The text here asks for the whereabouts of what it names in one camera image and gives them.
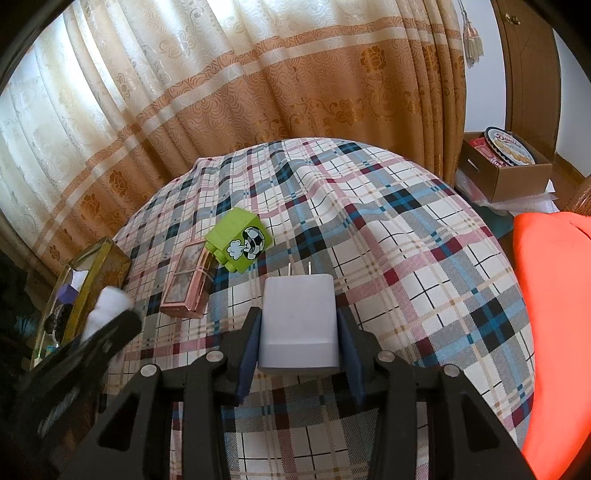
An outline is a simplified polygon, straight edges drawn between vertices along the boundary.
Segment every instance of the blue gripper pad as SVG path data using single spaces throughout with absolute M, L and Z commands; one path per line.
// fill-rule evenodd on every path
M 352 318 L 350 311 L 345 312 L 343 309 L 337 309 L 337 324 L 339 326 L 339 348 L 343 358 L 343 367 L 347 375 L 349 389 L 355 398 L 355 403 L 357 405 L 363 405 L 366 392 L 363 386 L 361 359 L 355 346 L 353 332 L 350 330 L 351 328 L 359 329 L 359 327 L 357 327 L 357 323 Z
M 252 325 L 251 334 L 246 341 L 246 347 L 242 354 L 242 361 L 238 368 L 238 385 L 236 396 L 242 402 L 251 390 L 252 377 L 255 374 L 256 360 L 258 359 L 259 338 L 261 336 L 262 310 L 257 309 L 258 313 Z

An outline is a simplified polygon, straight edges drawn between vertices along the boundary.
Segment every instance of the plaid bedspread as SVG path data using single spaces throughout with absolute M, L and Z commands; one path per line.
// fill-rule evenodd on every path
M 208 313 L 159 313 L 167 274 L 187 239 L 225 212 L 255 212 L 275 244 L 246 273 L 217 271 Z M 133 260 L 127 292 L 143 332 L 111 371 L 108 394 L 142 365 L 191 363 L 262 305 L 265 278 L 315 273 L 335 280 L 339 304 L 382 347 L 422 366 L 461 367 L 522 445 L 534 352 L 521 292 L 480 217 L 442 181 L 369 145 L 301 138 L 200 158 L 163 187 L 115 237 Z M 367 474 L 376 411 L 356 413 L 343 373 L 326 378 L 255 372 L 251 394 L 223 411 L 234 478 L 353 479 Z M 181 474 L 178 405 L 171 478 Z M 426 412 L 419 409 L 417 478 L 427 477 Z

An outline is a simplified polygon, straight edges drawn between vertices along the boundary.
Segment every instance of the orange cushion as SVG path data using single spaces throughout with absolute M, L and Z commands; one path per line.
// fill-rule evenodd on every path
M 523 453 L 538 480 L 555 480 L 591 432 L 591 218 L 518 215 L 514 250 L 535 352 Z

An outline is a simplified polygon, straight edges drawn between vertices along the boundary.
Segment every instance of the cardboard box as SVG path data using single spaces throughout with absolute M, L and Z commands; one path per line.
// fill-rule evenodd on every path
M 534 157 L 535 165 L 499 168 L 468 142 L 484 132 L 465 132 L 458 168 L 480 189 L 491 203 L 544 193 L 552 175 L 552 164 L 529 143 L 512 134 Z

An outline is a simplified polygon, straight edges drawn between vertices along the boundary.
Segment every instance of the purple object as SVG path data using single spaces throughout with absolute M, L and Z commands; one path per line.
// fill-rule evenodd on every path
M 78 291 L 71 285 L 62 285 L 57 291 L 57 299 L 62 303 L 74 304 Z

